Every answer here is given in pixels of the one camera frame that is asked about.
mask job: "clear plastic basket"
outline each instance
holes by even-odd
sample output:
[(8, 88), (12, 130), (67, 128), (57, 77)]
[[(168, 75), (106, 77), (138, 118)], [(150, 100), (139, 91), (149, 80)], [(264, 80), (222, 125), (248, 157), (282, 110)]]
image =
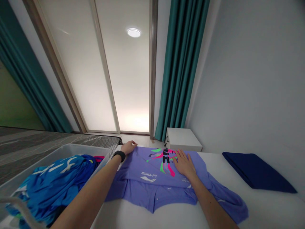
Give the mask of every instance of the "clear plastic basket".
[[(95, 147), (95, 146), (86, 146), (86, 145), (77, 145), (77, 144), (67, 144), (63, 145), (57, 150), (50, 153), (48, 156), (44, 157), (40, 161), (36, 162), (32, 166), (28, 167), (26, 170), (22, 171), (6, 183), (0, 186), (0, 196), (1, 197), (9, 197), (13, 194), (13, 192), (21, 185), (21, 183), (32, 174), (33, 170), (40, 166), (48, 166), (52, 164), (52, 162), (67, 158), (74, 155), (83, 155), (88, 154), (91, 156), (104, 156), (105, 159), (100, 163), (100, 165), (96, 168), (94, 173), (91, 175), (93, 177), (101, 168), (103, 168), (108, 159), (111, 157), (111, 151), (107, 148)], [(18, 220), (13, 216), (9, 215), (5, 209), (5, 204), (0, 204), (0, 229), (17, 229)]]

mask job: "bedside table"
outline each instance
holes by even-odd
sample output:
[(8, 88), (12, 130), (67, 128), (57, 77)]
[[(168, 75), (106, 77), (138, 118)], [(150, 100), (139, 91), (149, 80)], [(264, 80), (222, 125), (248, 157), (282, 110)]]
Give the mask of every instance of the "bedside table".
[(167, 128), (165, 146), (168, 149), (182, 149), (201, 152), (202, 145), (191, 129)]

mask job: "floor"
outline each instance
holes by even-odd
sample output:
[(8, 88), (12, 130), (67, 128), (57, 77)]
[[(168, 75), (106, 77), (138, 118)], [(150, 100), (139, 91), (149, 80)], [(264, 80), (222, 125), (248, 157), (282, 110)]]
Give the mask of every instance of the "floor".
[(87, 134), (116, 136), (116, 137), (120, 137), (123, 143), (126, 143), (130, 140), (134, 140), (138, 144), (138, 146), (151, 147), (151, 148), (164, 148), (164, 142), (154, 140), (153, 143), (152, 140), (150, 140), (150, 136), (128, 135), (128, 134), (106, 134), (106, 133), (95, 133), (95, 132), (88, 132)]

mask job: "door frame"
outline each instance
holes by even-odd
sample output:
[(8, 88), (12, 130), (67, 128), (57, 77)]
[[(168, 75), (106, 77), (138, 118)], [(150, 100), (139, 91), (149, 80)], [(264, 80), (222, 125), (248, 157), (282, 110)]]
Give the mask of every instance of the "door frame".
[(84, 116), (81, 112), (80, 106), (76, 100), (71, 83), (69, 81), (67, 72), (65, 71), (63, 62), (60, 58), (56, 43), (52, 37), (51, 31), (48, 27), (47, 21), (43, 15), (40, 7), (39, 0), (23, 0), (25, 8), (31, 18), (34, 28), (38, 34), (40, 42), (56, 75), (58, 83), (63, 91), (63, 94), (69, 104), (73, 117), (79, 127), (80, 133), (87, 132), (100, 132), (100, 133), (124, 133), (124, 134), (139, 134), (150, 135), (153, 139), (153, 126), (154, 126), (154, 105), (155, 105), (155, 77), (156, 77), (156, 54), (157, 54), (157, 24), (158, 24), (158, 0), (150, 0), (150, 40), (149, 40), (149, 132), (134, 132), (123, 131), (119, 127), (119, 120), (116, 112), (111, 80), (108, 71), (107, 59), (103, 45), (103, 38), (98, 20), (98, 13), (96, 9), (95, 0), (89, 0), (93, 21), (95, 24), (96, 36), (99, 46), (99, 51), (102, 58), (102, 64), (105, 72), (106, 83), (108, 87), (109, 97), (111, 100), (112, 111), (116, 129), (118, 131), (100, 131), (88, 129)]

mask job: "t-shirt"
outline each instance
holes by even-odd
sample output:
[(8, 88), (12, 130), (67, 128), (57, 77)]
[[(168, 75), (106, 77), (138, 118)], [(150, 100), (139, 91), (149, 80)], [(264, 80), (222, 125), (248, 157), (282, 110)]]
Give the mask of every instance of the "t-shirt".
[[(246, 219), (245, 202), (212, 177), (197, 152), (185, 153), (190, 154), (199, 179), (231, 218), (236, 223)], [(196, 194), (189, 180), (177, 171), (173, 157), (176, 153), (170, 149), (135, 148), (116, 173), (105, 201), (123, 198), (151, 213), (166, 204), (195, 205)]]
[[(97, 168), (98, 162), (90, 155), (75, 155), (36, 168), (15, 191), (38, 222), (52, 224), (76, 197)], [(6, 209), (14, 216), (19, 211), (12, 205)]]

